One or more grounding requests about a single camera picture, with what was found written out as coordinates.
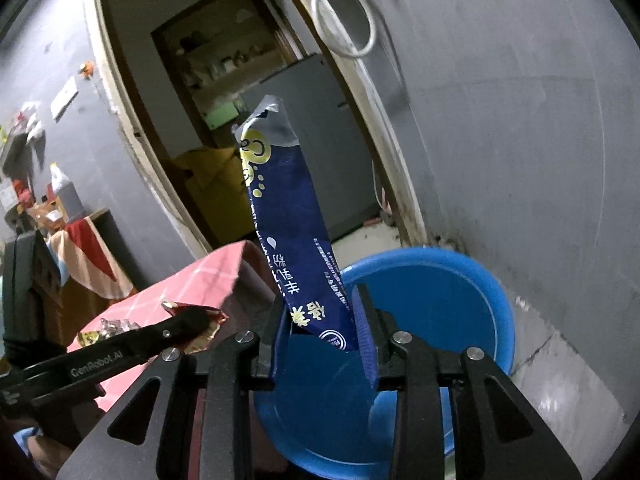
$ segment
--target gray wall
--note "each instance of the gray wall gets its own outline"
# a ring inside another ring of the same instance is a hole
[[[363,37],[353,0],[333,0]],[[640,52],[609,0],[371,0],[366,65],[434,234],[640,408]]]
[[[200,0],[108,0],[129,69],[169,156],[202,146],[162,65],[151,32]]]
[[[170,276],[193,261],[136,171],[110,113],[100,80],[78,76],[79,94],[57,124],[49,105],[82,62],[94,59],[82,0],[29,0],[0,43],[0,123],[23,102],[40,101],[46,138],[25,150],[12,173],[33,181],[36,197],[56,161],[75,183],[88,211],[108,207],[98,228],[137,287]],[[5,240],[11,231],[0,222]]]

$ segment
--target metal screw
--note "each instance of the metal screw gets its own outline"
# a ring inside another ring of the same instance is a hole
[[[406,345],[407,343],[410,343],[411,339],[413,338],[414,337],[411,334],[409,334],[408,332],[405,332],[404,330],[399,330],[394,334],[394,341],[396,343],[400,343],[401,345]]]
[[[484,357],[484,351],[477,346],[470,346],[466,349],[466,355],[468,355],[472,361],[479,361]]]
[[[162,359],[165,361],[175,361],[178,357],[180,357],[180,350],[175,347],[165,348],[162,350]]]
[[[254,340],[255,334],[251,330],[241,330],[236,334],[236,341],[239,343],[249,343]]]

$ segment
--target blue plastic packet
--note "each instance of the blue plastic packet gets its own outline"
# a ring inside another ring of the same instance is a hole
[[[236,138],[255,229],[292,322],[341,350],[357,350],[353,312],[282,100],[266,96]]]

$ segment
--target white hose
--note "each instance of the white hose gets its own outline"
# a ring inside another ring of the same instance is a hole
[[[335,37],[330,37],[326,33],[326,29],[322,26],[322,22],[320,19],[320,9],[318,1],[319,0],[311,0],[311,19],[314,22],[314,27],[318,32],[318,36],[320,36],[320,39],[326,44],[329,50],[331,50],[338,56],[347,57],[349,59],[357,59],[369,54],[376,44],[376,40],[378,38],[378,30],[376,28],[376,21],[373,15],[373,10],[371,9],[371,6],[367,2],[367,0],[358,0],[358,3],[362,7],[362,10],[364,10],[367,21],[369,22],[369,41],[367,41],[367,44],[360,50],[356,50],[355,47],[346,49],[339,44]],[[322,4],[326,6],[326,8],[331,9],[334,14],[336,14],[333,7],[329,4],[328,0],[322,0]]]

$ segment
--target white chinese character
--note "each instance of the white chinese character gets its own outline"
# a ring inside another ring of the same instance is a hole
[[[291,319],[298,326],[307,326],[309,323],[309,320],[305,318],[305,313],[302,311],[301,306],[298,308],[293,308]]]
[[[291,280],[289,280],[287,283],[284,284],[285,287],[287,287],[287,292],[289,294],[293,294],[294,292],[300,292],[300,289],[298,288],[298,282],[292,282]]]
[[[284,267],[286,265],[284,263],[284,256],[282,256],[282,254],[274,254],[273,265],[275,265],[276,267]]]
[[[278,269],[276,272],[282,276],[283,280],[293,280],[293,276],[287,269]]]
[[[324,306],[320,305],[317,301],[307,303],[306,311],[311,314],[316,321],[320,321],[324,318]]]

